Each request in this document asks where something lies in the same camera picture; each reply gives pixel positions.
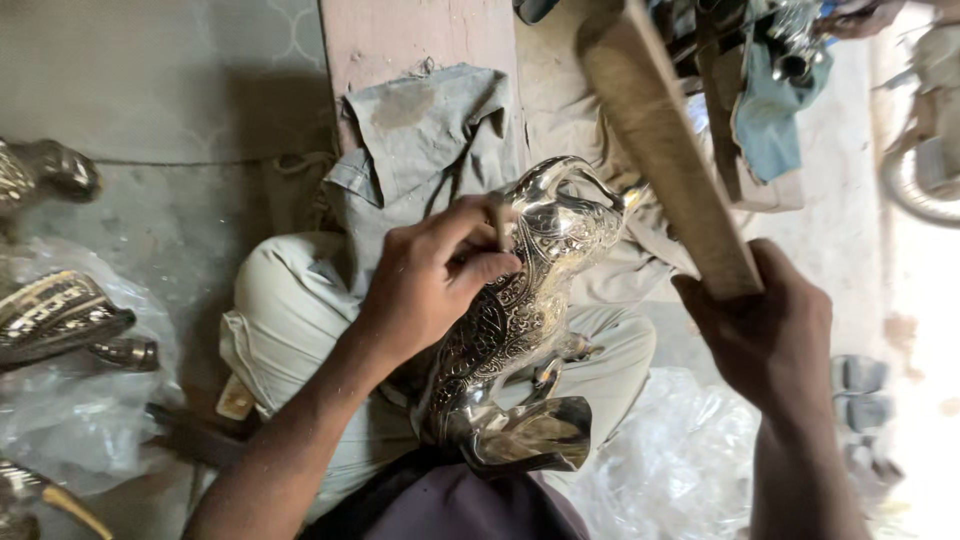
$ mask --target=white trousers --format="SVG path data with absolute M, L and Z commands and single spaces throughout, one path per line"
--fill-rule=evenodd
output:
M 253 250 L 240 268 L 235 308 L 221 324 L 220 354 L 265 417 L 300 390 L 359 311 L 359 301 L 338 279 L 317 272 L 341 245 L 342 237 L 335 233 L 277 236 Z M 593 457 L 643 386 L 656 337 L 648 319 L 621 307 L 571 306 L 567 318 L 572 331 L 604 347 L 589 361 L 566 364 L 555 394 L 587 399 L 593 413 Z M 516 405 L 532 389 L 529 380 L 511 380 L 497 402 Z M 347 425 L 311 516 L 323 515 L 418 444 L 407 411 L 371 394 Z M 551 471 L 544 478 L 566 493 L 576 475 Z

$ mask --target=plastic sheet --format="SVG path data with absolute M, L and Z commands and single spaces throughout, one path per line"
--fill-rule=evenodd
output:
M 653 368 L 571 500 L 594 538 L 738 538 L 750 520 L 759 422 L 728 386 L 701 387 L 687 369 Z
M 156 434 L 145 405 L 182 400 L 180 350 L 166 309 L 149 290 L 65 240 L 34 239 L 0 262 L 20 283 L 63 269 L 86 273 L 115 304 L 136 313 L 129 334 L 155 339 L 160 362 L 156 372 L 128 373 L 77 351 L 0 375 L 0 453 L 79 495 L 106 491 L 167 459 L 140 446 Z

